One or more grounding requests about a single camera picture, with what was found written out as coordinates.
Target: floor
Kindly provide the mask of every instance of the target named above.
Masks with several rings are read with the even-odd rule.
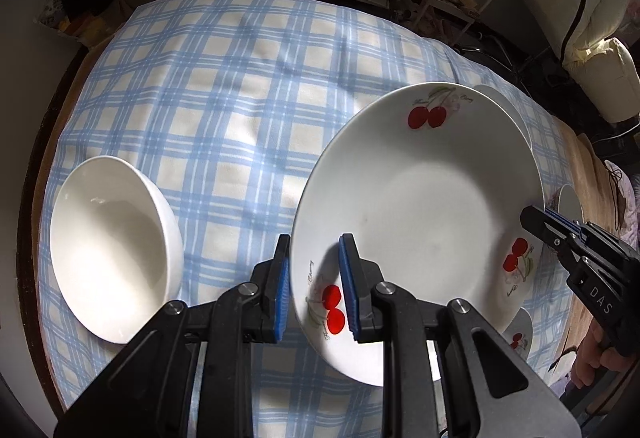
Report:
[[[34,24],[44,0],[0,0],[0,373],[35,423],[51,436],[56,419],[42,392],[27,349],[15,280],[20,193],[31,147],[47,105],[78,51]]]

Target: wall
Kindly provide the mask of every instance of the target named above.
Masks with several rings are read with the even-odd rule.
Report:
[[[482,12],[481,21],[529,55],[538,55],[548,46],[545,34],[523,0],[493,0]]]
[[[78,44],[33,23],[44,0],[0,0],[0,373],[27,413],[51,435],[56,419],[27,349],[15,278],[15,238],[31,147]]]

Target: pink fabric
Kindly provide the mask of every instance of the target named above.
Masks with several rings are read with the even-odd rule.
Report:
[[[626,201],[624,215],[620,217],[620,239],[633,248],[638,248],[638,212],[634,188],[620,167],[608,160],[604,163],[607,169],[612,172],[614,182],[618,182],[618,190]]]

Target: red cherry print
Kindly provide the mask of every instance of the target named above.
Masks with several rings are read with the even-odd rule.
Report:
[[[429,111],[429,125],[431,127],[440,127],[447,118],[447,110],[439,105]]]
[[[329,284],[322,292],[322,306],[325,310],[331,310],[338,306],[342,295],[335,284]]]
[[[334,335],[340,333],[344,328],[344,313],[337,308],[329,310],[326,316],[326,327]]]
[[[407,123],[411,129],[420,129],[427,122],[427,118],[429,118],[429,110],[419,105],[411,110]]]
[[[515,257],[520,257],[527,251],[527,248],[529,248],[529,243],[527,243],[527,240],[519,237],[516,239],[515,243],[513,243],[511,251],[513,252],[513,255]]]
[[[518,258],[515,257],[512,253],[507,256],[507,259],[502,263],[502,267],[507,272],[513,272],[518,267]]]

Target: metal screw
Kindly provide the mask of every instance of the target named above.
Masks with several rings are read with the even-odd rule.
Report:
[[[458,313],[467,313],[471,309],[469,303],[464,299],[453,299],[451,307]]]
[[[378,293],[382,293],[383,295],[391,295],[396,291],[396,285],[389,283],[389,281],[380,281],[376,284],[376,290],[378,290]]]
[[[247,297],[251,297],[252,295],[255,295],[258,293],[258,285],[251,282],[242,283],[238,287],[238,291],[240,292],[241,295],[246,295]]]
[[[180,315],[184,310],[184,303],[182,301],[169,301],[164,305],[164,312],[169,315]]]

